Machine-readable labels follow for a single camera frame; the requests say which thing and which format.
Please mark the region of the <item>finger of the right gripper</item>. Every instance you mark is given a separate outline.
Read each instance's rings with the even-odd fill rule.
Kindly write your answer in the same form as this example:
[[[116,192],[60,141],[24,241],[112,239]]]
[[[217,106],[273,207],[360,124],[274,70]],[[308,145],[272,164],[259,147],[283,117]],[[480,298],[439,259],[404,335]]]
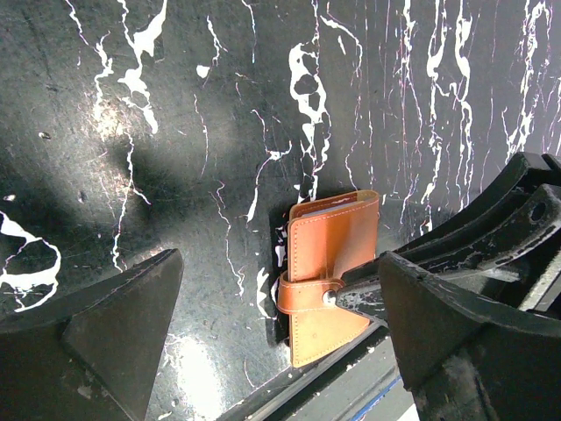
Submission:
[[[516,153],[472,203],[427,235],[434,239],[486,211],[495,213],[500,200],[513,199],[518,194],[530,195],[541,184],[560,188],[559,157]],[[560,230],[531,252],[501,267],[454,278],[435,275],[465,289],[480,286],[483,294],[520,310],[552,313],[560,297]]]
[[[430,239],[427,234],[396,249],[402,258],[450,278],[508,264],[560,230],[560,188],[541,184],[530,195],[502,199],[459,228]]]

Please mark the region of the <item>brown leather card holder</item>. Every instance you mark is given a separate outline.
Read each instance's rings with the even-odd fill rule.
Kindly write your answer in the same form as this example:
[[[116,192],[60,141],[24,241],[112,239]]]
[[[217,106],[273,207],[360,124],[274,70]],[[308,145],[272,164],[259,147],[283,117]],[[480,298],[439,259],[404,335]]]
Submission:
[[[344,272],[375,258],[379,195],[358,190],[289,212],[288,269],[279,279],[277,309],[288,315],[290,360],[304,367],[357,338],[368,318],[340,309],[334,295]]]

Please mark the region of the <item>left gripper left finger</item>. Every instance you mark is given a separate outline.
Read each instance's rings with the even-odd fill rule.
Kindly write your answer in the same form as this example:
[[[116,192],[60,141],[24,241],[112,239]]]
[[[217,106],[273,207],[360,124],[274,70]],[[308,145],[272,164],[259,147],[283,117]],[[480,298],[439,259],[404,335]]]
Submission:
[[[1,321],[3,420],[142,420],[183,275],[167,249]]]

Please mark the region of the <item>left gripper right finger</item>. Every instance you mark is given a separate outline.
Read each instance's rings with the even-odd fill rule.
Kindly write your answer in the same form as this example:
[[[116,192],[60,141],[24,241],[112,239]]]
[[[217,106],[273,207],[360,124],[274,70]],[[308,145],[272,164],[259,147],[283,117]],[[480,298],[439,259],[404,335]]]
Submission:
[[[380,259],[382,297],[407,389],[465,351],[487,384],[560,388],[560,323],[447,282],[392,252]]]

